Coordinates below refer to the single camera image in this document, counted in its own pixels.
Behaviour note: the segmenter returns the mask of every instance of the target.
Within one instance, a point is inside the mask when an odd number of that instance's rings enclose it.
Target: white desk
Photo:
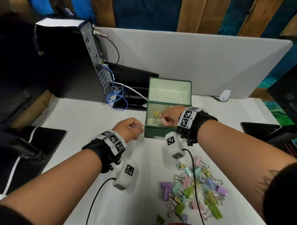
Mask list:
[[[229,99],[227,102],[218,102],[207,96],[192,96],[192,105],[207,109],[220,122],[242,131],[241,122],[257,122],[277,124],[277,121],[261,102],[260,99]],[[135,117],[145,122],[146,113],[143,111],[126,110],[119,112],[108,105],[98,102],[88,102],[73,99],[59,99],[54,110],[45,121],[43,127],[67,130],[67,134],[49,161],[45,170],[48,170],[63,160],[80,151],[90,138],[102,131],[113,128],[120,120]],[[213,161],[205,154],[198,144],[187,147],[193,155],[198,155],[208,164],[213,176],[224,182],[229,196],[220,207],[223,219],[210,218],[205,224],[219,225],[256,225],[264,224],[251,205],[237,191]],[[132,157],[138,164],[139,175],[134,185],[128,190],[119,191],[109,181],[101,190],[92,208],[89,225],[94,224],[154,224],[156,217],[161,214],[166,218],[166,203],[161,200],[161,181],[173,181],[175,174],[180,174],[165,148],[165,142],[143,138],[131,141],[122,155],[122,161]],[[191,164],[187,153],[184,162]],[[116,170],[101,174],[77,207],[74,209],[65,224],[85,224],[92,200],[101,184],[116,174]],[[187,207],[184,213],[188,214],[189,224],[202,224],[198,211]]]

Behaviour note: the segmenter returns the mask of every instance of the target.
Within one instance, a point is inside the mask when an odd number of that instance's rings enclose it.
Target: sleeve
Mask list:
[[[281,170],[265,192],[263,212],[267,225],[292,223],[297,213],[296,187],[297,163],[294,163]]]
[[[29,220],[15,212],[14,210],[0,205],[0,224],[1,225],[33,225]]]

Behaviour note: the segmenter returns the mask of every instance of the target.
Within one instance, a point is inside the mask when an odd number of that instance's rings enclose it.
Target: black wrist strap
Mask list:
[[[125,151],[126,143],[124,139],[112,130],[107,130],[96,136],[90,143],[82,149],[91,149],[102,162],[101,173],[113,169],[110,163],[119,164],[122,153]]]
[[[180,115],[178,121],[178,133],[188,140],[188,146],[197,143],[198,130],[207,120],[217,118],[209,115],[202,108],[188,107]]]

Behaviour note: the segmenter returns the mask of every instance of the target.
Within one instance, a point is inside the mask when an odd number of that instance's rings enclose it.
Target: tattoo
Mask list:
[[[263,182],[257,182],[257,186],[255,191],[260,194],[263,195],[265,194],[266,190],[268,189],[270,182],[272,181],[272,179],[275,177],[275,175],[278,173],[278,171],[276,170],[268,170],[271,177],[267,177],[267,176],[263,176]]]

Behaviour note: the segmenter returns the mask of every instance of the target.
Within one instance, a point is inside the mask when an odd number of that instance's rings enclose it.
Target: box lid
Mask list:
[[[148,103],[191,106],[191,93],[191,81],[151,77]]]

